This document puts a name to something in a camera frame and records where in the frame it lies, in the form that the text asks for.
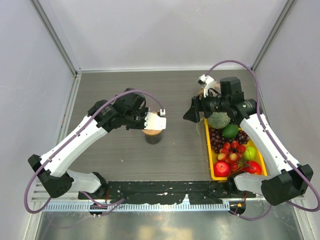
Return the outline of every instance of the cantaloupe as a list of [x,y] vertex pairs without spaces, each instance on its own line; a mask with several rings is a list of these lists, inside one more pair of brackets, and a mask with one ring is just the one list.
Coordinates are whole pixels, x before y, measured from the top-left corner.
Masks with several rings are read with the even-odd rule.
[[214,112],[207,119],[208,125],[214,129],[223,129],[230,123],[230,117],[226,112]]

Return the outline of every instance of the white wall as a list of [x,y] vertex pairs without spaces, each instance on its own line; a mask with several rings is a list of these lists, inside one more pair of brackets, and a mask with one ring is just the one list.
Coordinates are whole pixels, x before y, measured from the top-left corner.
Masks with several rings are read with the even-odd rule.
[[[310,164],[320,191],[320,1],[299,0],[257,68],[266,113],[284,145]],[[307,190],[312,208],[317,206]],[[320,212],[311,213],[319,229]]]
[[23,239],[27,160],[54,146],[72,80],[30,1],[0,1],[1,239]]
[[42,2],[82,70],[127,70],[252,66],[286,0]]

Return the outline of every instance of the red apple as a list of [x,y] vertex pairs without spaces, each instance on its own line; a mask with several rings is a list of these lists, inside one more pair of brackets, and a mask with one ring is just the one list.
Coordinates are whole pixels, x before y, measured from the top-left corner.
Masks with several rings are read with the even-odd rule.
[[221,154],[228,154],[228,152],[229,152],[229,150],[227,148],[223,147],[223,148],[220,149],[220,153]]
[[231,171],[234,172],[234,171],[238,170],[239,164],[236,162],[233,162],[229,166],[230,166]]
[[226,157],[227,157],[227,154],[225,154],[225,153],[219,153],[218,156],[216,157],[216,159],[217,159],[218,161],[224,161],[224,160],[226,159]]
[[232,149],[237,149],[238,146],[239,146],[239,143],[237,141],[232,141],[231,142],[231,148]]
[[246,161],[247,164],[250,165],[246,166],[243,168],[243,171],[250,173],[250,174],[256,174],[256,175],[261,175],[262,173],[262,169],[259,165],[259,163],[257,163],[256,161]]
[[224,160],[227,164],[232,164],[233,162],[230,160],[229,156],[226,156]]
[[227,177],[230,174],[231,169],[226,162],[218,161],[213,165],[213,171],[216,177]]
[[236,153],[231,153],[229,158],[232,162],[235,162],[239,159],[239,156]]
[[226,142],[225,144],[223,144],[223,148],[224,149],[231,149],[231,145],[229,142]]
[[242,159],[242,157],[244,156],[244,154],[241,153],[241,152],[237,152],[236,154],[238,155],[238,157],[239,157],[240,159]]
[[246,150],[247,150],[247,148],[246,148],[246,146],[245,145],[239,145],[237,148],[236,148],[236,150],[239,152],[239,153],[244,153]]

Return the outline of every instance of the yellow basket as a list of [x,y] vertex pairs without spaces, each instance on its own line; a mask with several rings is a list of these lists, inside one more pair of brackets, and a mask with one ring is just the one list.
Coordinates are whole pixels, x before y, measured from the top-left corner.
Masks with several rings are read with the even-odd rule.
[[[211,149],[211,142],[210,142],[210,134],[209,134],[209,126],[208,126],[208,121],[207,119],[204,119],[204,125],[205,125],[205,135],[206,135],[206,144],[208,147],[208,157],[209,157],[209,167],[210,167],[210,173],[211,173],[211,178],[215,181],[220,181],[220,182],[225,182],[227,181],[227,177],[220,177],[220,176],[215,176],[214,173],[214,164],[218,161],[217,160],[217,155],[212,149]],[[259,152],[259,150],[257,149],[256,145],[254,144],[254,142],[250,139],[249,142],[245,145],[246,147],[254,147],[257,154],[255,156],[254,161],[257,162],[258,164],[260,164],[261,169],[262,169],[262,176],[267,176],[267,170],[266,170],[266,166],[265,166],[265,161],[261,155],[261,153]]]

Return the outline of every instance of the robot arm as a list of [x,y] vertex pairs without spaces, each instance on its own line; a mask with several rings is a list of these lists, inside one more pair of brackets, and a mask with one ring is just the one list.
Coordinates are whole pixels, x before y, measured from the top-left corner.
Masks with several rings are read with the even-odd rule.
[[93,114],[106,102],[106,100],[96,102],[81,123],[52,150],[42,156],[32,155],[28,159],[34,171],[48,159],[51,160],[45,165],[38,178],[52,198],[58,198],[67,191],[84,191],[95,197],[102,197],[105,194],[106,180],[99,173],[86,174],[71,171],[68,168],[91,144],[113,129],[121,126],[126,126],[127,130],[166,128],[166,118],[162,117],[165,113],[149,112],[145,97],[138,93],[119,97],[86,125]]
[[[201,76],[198,83],[204,87],[214,85],[213,79],[204,75]],[[226,112],[257,146],[265,161],[268,176],[246,172],[236,173],[228,178],[230,187],[238,191],[261,194],[274,206],[303,195],[308,185],[287,163],[274,143],[309,181],[313,175],[311,167],[308,164],[301,166],[299,161],[286,150],[270,126],[265,124],[264,128],[261,125],[259,117],[264,123],[267,122],[266,117],[261,110],[257,112],[255,100],[244,98],[239,79],[236,77],[224,78],[220,81],[220,87],[221,95],[213,96],[207,92],[203,96],[194,96],[191,99],[191,108],[185,113],[183,119],[197,123],[200,121],[199,112],[203,112],[205,118],[210,117],[213,112]]]

